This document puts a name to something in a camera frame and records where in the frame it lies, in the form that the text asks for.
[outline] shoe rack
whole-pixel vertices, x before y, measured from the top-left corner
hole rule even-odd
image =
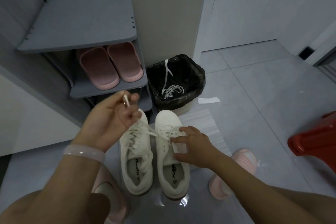
[[[99,90],[79,65],[74,51],[131,41],[140,59],[143,77],[125,82],[109,90]],[[26,38],[17,48],[23,54],[42,54],[69,81],[70,96],[86,98],[112,94],[119,90],[139,89],[139,107],[152,109],[144,58],[134,22],[132,0],[49,0],[42,7]],[[55,52],[73,50],[65,62]]]

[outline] pink slide sandal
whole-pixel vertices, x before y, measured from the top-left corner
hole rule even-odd
[[[107,220],[120,223],[127,218],[129,206],[116,181],[104,164],[101,164],[92,192],[105,194],[111,204]]]
[[[76,56],[90,81],[100,90],[118,85],[120,78],[103,47],[77,49]]]
[[[135,82],[144,75],[139,57],[131,42],[109,45],[107,52],[125,82]]]
[[[237,150],[231,157],[242,168],[254,175],[257,171],[257,160],[254,154],[246,149]],[[209,181],[209,190],[215,199],[223,200],[232,195],[233,191],[226,185],[218,175],[214,175]]]

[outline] hand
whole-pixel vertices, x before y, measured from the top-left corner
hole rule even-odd
[[[126,107],[123,96],[127,95],[130,106]],[[139,94],[119,91],[97,104],[87,116],[82,129],[72,144],[82,144],[106,152],[130,126],[141,118],[135,104]]]
[[[186,132],[187,136],[171,137],[170,141],[173,143],[185,143],[188,147],[188,153],[174,154],[174,158],[178,161],[212,169],[218,156],[224,155],[197,128],[188,126],[181,127],[179,130]]]

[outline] discarded shoelace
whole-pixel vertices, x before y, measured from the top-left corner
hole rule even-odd
[[[167,77],[168,77],[168,72],[171,74],[172,77],[173,73],[168,69],[168,59],[165,59],[165,68],[166,68],[166,79],[165,79],[165,85],[163,86],[161,94],[164,96],[164,99],[168,97],[173,97],[173,92],[183,94],[184,89],[182,86],[179,86],[177,84],[173,84],[169,86],[167,89],[165,89],[166,84],[167,84]]]

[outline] white door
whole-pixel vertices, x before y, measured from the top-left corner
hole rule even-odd
[[[202,51],[276,39],[306,0],[215,0]]]

